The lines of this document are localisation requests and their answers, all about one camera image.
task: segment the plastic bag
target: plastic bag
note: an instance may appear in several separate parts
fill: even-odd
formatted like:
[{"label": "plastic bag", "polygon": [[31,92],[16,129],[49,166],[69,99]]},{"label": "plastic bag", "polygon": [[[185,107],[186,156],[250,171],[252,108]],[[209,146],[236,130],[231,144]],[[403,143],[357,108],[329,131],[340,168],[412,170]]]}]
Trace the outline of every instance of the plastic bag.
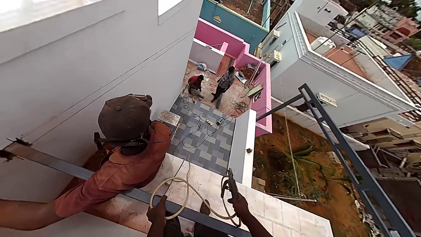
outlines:
[{"label": "plastic bag", "polygon": [[206,63],[200,62],[200,63],[197,65],[197,67],[196,67],[196,68],[197,68],[197,69],[199,69],[199,70],[202,70],[202,71],[206,71],[207,66],[206,66]]}]

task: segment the plaid shirt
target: plaid shirt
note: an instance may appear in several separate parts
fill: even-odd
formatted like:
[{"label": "plaid shirt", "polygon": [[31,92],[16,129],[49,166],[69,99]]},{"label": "plaid shirt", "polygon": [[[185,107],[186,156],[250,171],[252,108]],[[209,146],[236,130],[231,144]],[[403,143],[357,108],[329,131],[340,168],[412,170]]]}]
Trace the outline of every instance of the plaid shirt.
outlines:
[{"label": "plaid shirt", "polygon": [[228,86],[231,86],[234,84],[235,77],[233,75],[230,75],[228,71],[221,77],[218,86],[222,88],[227,88]]}]

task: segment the steel frame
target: steel frame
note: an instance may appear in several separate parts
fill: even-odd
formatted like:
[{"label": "steel frame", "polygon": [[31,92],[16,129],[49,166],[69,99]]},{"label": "steel frame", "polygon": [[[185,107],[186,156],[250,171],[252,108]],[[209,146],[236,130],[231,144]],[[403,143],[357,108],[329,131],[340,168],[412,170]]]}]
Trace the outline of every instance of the steel frame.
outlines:
[{"label": "steel frame", "polygon": [[[294,103],[300,99],[304,99],[305,103],[310,108],[314,118],[316,119],[317,123],[319,124],[320,128],[325,134],[326,139],[328,140],[330,145],[333,147],[336,155],[340,159],[352,183],[357,188],[358,193],[360,194],[365,206],[371,212],[372,216],[374,217],[374,220],[376,221],[377,225],[379,226],[383,234],[387,237],[392,237],[387,226],[381,219],[381,216],[379,215],[378,211],[375,209],[372,201],[369,199],[368,194],[371,194],[371,196],[376,199],[377,203],[383,210],[389,222],[393,225],[393,227],[397,230],[397,232],[399,233],[401,237],[415,237],[415,234],[412,231],[412,229],[403,219],[399,211],[396,209],[395,205],[393,205],[393,203],[391,202],[389,197],[386,195],[386,193],[383,191],[383,189],[380,187],[376,179],[371,175],[370,171],[365,166],[361,158],[357,155],[357,153],[351,148],[349,143],[345,140],[344,136],[342,135],[342,132],[335,125],[332,118],[328,115],[328,113],[326,112],[326,110],[324,109],[320,101],[313,94],[313,92],[308,87],[308,85],[304,84],[301,87],[299,87],[298,90],[300,91],[299,95],[281,104],[280,106],[277,106],[276,108],[265,113],[264,115],[258,117],[256,121],[259,121],[265,118],[266,116],[275,113],[276,111],[290,105],[291,103]],[[338,140],[338,143],[333,142],[331,135],[326,131],[325,127],[323,126],[322,124],[323,122],[325,122],[330,127],[333,135]],[[339,149],[342,149],[346,153],[348,159],[352,163],[353,169],[356,170],[357,173],[362,177],[363,182],[358,181],[356,175],[354,174],[353,169],[347,164],[347,162],[345,161]]]},{"label": "steel frame", "polygon": [[[77,165],[68,163],[67,161],[45,154],[41,151],[35,150],[29,146],[22,145],[17,142],[12,143],[8,147],[6,147],[4,150],[14,154],[15,156],[31,160],[33,162],[48,166],[55,170],[64,172],[66,174],[69,174],[69,175],[72,175],[84,180],[89,179],[91,175],[93,174],[92,171],[87,170],[83,167],[79,167]],[[131,190],[125,191],[122,194],[128,197],[131,197],[133,199],[136,199],[138,201],[147,203],[147,204],[149,204],[149,200],[151,198],[150,193],[145,192],[140,189],[131,189]],[[159,200],[160,200],[159,197],[154,197],[153,204],[156,205],[159,202]],[[165,202],[165,208],[170,213],[176,213],[181,208],[181,205],[178,205],[177,203],[167,200]],[[210,217],[208,215],[197,212],[187,207],[184,208],[184,210],[179,214],[179,216],[189,219],[191,221],[206,225],[210,228],[217,229],[231,236],[251,237],[250,232],[246,230],[240,229],[236,226],[225,223],[223,221],[220,221],[218,219],[215,219],[213,217]]]}]

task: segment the teal wall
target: teal wall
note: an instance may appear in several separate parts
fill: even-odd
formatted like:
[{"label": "teal wall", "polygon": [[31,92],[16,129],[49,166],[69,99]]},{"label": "teal wall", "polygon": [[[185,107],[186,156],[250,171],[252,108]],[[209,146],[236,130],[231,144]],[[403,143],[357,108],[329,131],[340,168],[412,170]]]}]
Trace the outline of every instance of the teal wall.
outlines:
[{"label": "teal wall", "polygon": [[[270,12],[270,0],[264,5],[263,17],[265,21]],[[219,16],[221,23],[216,22],[213,17]],[[250,44],[249,53],[253,53],[259,43],[269,32],[269,20],[265,23],[265,27],[261,27],[255,22],[227,9],[226,7],[215,4],[212,0],[203,0],[200,18],[208,21],[229,33],[244,39]]]},{"label": "teal wall", "polygon": [[267,17],[270,15],[270,0],[263,2],[263,16],[262,16],[262,27],[269,30],[270,19]]}]

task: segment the tarp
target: tarp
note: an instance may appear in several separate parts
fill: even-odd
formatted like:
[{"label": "tarp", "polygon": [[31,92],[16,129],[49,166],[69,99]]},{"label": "tarp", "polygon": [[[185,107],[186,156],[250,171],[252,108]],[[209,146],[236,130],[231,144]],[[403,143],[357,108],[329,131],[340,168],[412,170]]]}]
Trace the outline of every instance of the tarp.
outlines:
[{"label": "tarp", "polygon": [[412,57],[412,54],[407,54],[396,57],[384,58],[383,61],[387,63],[391,68],[400,71],[409,63]]}]

